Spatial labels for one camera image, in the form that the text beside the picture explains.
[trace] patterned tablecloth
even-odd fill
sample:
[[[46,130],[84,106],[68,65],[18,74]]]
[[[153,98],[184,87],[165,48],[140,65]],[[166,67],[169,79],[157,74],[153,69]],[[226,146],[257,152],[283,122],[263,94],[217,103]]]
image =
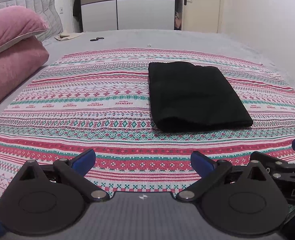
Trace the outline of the patterned tablecloth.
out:
[[[162,133],[150,114],[152,61],[218,67],[254,125],[243,130]],[[234,165],[247,164],[253,151],[295,162],[294,138],[295,91],[262,64],[156,49],[72,54],[49,66],[0,115],[0,196],[26,160],[52,163],[87,148],[95,150],[97,159],[86,178],[111,195],[176,194],[199,179],[190,165],[193,150]]]

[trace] folded black cloth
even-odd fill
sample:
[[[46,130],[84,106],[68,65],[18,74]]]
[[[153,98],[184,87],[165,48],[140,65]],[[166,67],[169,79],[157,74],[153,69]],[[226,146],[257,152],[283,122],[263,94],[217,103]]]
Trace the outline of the folded black cloth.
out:
[[[163,132],[249,127],[253,120],[229,82],[213,66],[151,62],[150,105]]]

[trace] cream door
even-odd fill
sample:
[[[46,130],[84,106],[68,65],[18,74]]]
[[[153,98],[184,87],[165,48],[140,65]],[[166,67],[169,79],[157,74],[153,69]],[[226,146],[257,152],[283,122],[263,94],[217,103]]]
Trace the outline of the cream door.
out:
[[[219,9],[220,0],[187,0],[183,4],[182,30],[216,33]]]

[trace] pink pillow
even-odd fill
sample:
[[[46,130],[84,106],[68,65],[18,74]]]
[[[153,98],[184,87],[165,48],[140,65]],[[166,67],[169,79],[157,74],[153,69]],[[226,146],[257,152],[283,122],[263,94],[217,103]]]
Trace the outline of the pink pillow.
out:
[[[0,52],[48,28],[48,24],[38,14],[23,6],[0,9]]]
[[[36,37],[29,37],[0,53],[0,102],[49,58]]]

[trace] gray tufted headboard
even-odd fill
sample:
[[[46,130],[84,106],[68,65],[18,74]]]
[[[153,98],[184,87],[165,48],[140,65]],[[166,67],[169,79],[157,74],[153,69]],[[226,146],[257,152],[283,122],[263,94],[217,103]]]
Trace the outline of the gray tufted headboard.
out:
[[[0,0],[0,9],[20,5],[39,14],[48,24],[50,29],[37,35],[39,41],[44,41],[63,31],[59,14],[55,10],[54,0]]]

